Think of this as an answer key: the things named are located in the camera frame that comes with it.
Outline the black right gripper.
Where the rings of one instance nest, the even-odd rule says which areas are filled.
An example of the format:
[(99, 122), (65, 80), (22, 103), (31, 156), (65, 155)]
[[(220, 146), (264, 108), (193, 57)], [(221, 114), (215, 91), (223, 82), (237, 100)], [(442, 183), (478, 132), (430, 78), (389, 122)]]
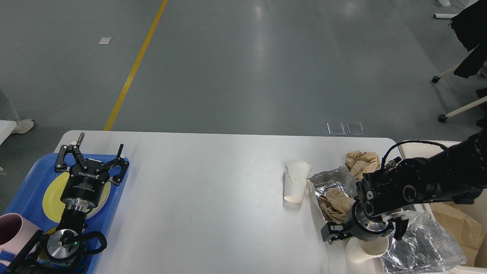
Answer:
[(355, 202), (347, 214), (345, 222), (327, 222), (321, 229), (321, 237), (322, 241), (328, 244), (351, 237), (369, 242), (388, 236), (393, 229), (391, 223), (369, 220), (364, 214), (362, 205)]

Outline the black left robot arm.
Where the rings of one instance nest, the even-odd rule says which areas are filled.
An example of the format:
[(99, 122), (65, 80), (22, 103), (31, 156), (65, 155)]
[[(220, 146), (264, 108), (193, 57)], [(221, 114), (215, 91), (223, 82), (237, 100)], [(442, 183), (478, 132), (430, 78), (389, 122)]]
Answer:
[(125, 185), (129, 160), (83, 155), (84, 133), (35, 162), (1, 216), (2, 274), (92, 274)]

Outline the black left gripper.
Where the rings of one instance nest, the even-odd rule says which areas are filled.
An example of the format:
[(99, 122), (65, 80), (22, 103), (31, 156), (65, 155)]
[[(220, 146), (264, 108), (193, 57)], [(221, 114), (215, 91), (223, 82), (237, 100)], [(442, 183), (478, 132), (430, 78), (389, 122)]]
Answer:
[[(69, 145), (61, 145), (54, 164), (56, 173), (68, 172), (67, 184), (61, 194), (61, 202), (66, 206), (78, 206), (85, 212), (99, 205), (99, 201), (106, 183), (119, 186), (125, 178), (129, 162), (123, 155), (124, 144), (120, 144), (115, 158), (88, 170), (88, 161), (80, 151), (85, 133), (79, 135), (77, 141)], [(73, 156), (75, 164), (68, 166), (65, 158), (68, 154)]]

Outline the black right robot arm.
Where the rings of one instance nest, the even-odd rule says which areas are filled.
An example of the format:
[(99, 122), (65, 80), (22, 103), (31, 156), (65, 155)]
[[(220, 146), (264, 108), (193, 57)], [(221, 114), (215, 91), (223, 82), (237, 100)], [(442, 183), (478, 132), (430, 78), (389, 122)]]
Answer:
[(486, 189), (486, 129), (464, 142), (446, 147), (430, 158), (396, 159), (394, 167), (381, 165), (355, 184), (356, 196), (342, 223), (327, 222), (321, 229), (329, 244), (356, 237), (374, 241), (393, 233), (400, 241), (415, 212), (414, 204), (452, 201), (473, 204)]

